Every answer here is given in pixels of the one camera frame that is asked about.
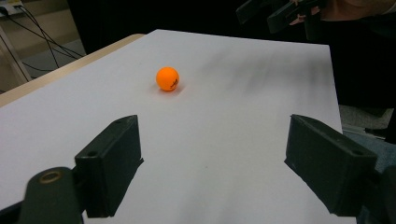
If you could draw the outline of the black curtain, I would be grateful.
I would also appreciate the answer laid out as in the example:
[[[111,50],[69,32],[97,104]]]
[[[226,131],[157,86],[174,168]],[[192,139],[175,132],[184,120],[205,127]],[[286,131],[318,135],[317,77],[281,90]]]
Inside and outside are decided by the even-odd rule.
[[[240,0],[66,0],[86,52],[156,29],[234,35]]]

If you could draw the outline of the light wooden table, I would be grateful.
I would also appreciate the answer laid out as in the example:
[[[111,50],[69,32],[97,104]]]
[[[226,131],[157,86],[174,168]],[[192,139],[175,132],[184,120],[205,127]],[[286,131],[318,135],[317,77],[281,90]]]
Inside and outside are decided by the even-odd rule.
[[[125,38],[123,38],[120,41],[117,41],[116,43],[113,43],[109,46],[106,46],[102,49],[97,50],[94,53],[91,53],[87,56],[84,56],[72,63],[69,63],[61,68],[56,69],[55,71],[49,72],[48,74],[36,78],[30,82],[27,82],[25,84],[20,85],[19,87],[12,89],[10,91],[7,91],[5,93],[0,94],[0,107],[3,107],[5,105],[8,105],[23,96],[36,91],[40,88],[45,87],[46,85],[62,78],[70,73],[90,64],[93,63],[108,54],[123,48],[124,46],[136,41],[138,38],[143,37],[143,34],[134,34],[134,35],[129,35]]]

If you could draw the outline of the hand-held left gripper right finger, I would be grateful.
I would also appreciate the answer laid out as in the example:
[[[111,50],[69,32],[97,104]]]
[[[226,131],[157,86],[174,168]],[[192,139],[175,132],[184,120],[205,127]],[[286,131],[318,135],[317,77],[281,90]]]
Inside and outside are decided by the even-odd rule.
[[[377,156],[325,123],[290,116],[285,163],[311,188],[328,211],[354,217],[362,206],[363,182]]]

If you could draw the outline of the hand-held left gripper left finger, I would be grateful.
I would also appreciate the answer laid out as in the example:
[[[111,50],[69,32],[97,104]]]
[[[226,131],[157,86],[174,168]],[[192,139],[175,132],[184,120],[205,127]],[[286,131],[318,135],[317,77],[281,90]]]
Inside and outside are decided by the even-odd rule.
[[[75,157],[88,217],[114,217],[144,159],[138,116],[116,119]]]

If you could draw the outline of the white power strip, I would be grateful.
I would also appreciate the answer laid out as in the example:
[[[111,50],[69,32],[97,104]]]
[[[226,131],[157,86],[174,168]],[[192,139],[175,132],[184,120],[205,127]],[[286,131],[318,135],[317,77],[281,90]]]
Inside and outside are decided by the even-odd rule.
[[[21,0],[0,0],[0,18],[10,15],[21,14]]]

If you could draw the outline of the orange ping pong ball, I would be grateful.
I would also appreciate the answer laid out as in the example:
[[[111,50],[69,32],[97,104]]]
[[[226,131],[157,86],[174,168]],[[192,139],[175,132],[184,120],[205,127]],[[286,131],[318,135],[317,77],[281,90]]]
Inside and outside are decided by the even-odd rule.
[[[163,91],[173,91],[179,83],[178,71],[173,67],[163,67],[156,75],[156,83]]]

